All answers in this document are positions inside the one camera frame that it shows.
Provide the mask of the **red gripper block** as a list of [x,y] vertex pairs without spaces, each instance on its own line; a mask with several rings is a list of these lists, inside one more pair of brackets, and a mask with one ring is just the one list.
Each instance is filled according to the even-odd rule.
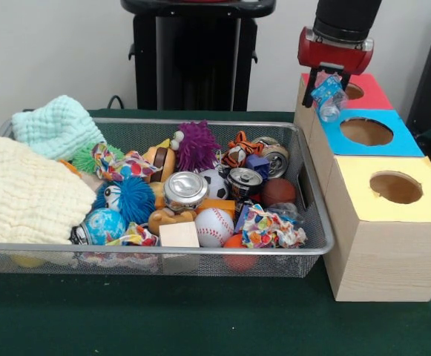
[[310,27],[304,27],[300,33],[297,58],[300,65],[310,67],[311,71],[302,105],[305,108],[312,106],[312,91],[315,89],[318,68],[342,70],[340,83],[346,92],[350,74],[360,75],[366,70],[372,59],[373,50],[374,41],[371,38],[360,43],[340,43],[317,35]]

